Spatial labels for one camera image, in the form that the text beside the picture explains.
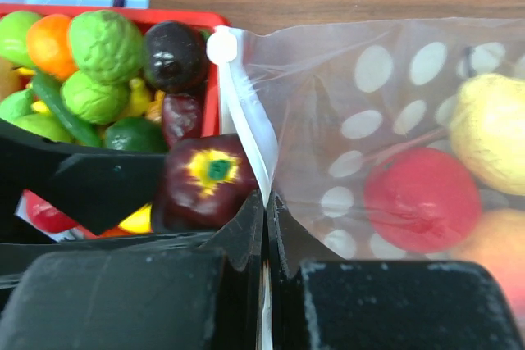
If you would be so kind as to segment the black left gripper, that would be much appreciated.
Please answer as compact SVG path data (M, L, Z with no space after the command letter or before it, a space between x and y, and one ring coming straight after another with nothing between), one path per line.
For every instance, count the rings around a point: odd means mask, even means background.
M54 143L1 123L4 349L257 349L263 204L216 232L40 240L26 189L93 234L153 200L162 154Z

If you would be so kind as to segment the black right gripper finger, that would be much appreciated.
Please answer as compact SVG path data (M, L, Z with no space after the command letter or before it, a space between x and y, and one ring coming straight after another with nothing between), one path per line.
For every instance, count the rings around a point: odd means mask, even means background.
M521 349L499 285L460 261L345 260L273 194L267 205L277 349Z

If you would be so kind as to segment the dark red bell pepper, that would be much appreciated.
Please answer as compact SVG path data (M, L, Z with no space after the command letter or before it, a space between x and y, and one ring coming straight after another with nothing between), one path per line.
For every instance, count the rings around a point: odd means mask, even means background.
M181 140L165 158L151 210L152 230L221 228L257 188L237 134Z

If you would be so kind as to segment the red tomato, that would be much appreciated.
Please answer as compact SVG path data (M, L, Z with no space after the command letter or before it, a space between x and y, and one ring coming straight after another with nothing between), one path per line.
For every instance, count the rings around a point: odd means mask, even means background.
M434 148L411 148L375 166L364 183L363 205L385 241L421 254L462 242L482 214L469 171Z

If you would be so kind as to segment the clear polka dot zip bag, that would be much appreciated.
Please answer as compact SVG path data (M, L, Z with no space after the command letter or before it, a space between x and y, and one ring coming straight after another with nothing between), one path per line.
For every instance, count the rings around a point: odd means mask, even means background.
M221 131L239 135L266 208L277 194L345 260L460 261L450 252L465 239L426 254L385 241L368 219L364 183L375 166L411 148L458 159L449 123L459 88L489 73L524 80L522 20L377 20L268 35L220 26L208 55L218 69ZM467 170L481 218L505 208L524 212L524 195L495 190ZM524 317L504 299L524 342Z

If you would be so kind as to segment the dark purple mangosteen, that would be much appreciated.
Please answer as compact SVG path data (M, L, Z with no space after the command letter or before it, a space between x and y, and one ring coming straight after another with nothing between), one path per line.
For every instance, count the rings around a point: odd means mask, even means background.
M165 93L188 93L208 77L204 36L176 21L153 25L144 35L144 77Z

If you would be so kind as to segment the yellow lemon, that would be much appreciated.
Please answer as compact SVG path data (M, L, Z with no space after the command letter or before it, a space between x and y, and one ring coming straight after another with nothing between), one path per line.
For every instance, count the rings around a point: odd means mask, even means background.
M524 195L524 80L496 73L461 84L449 123L458 159L487 186Z

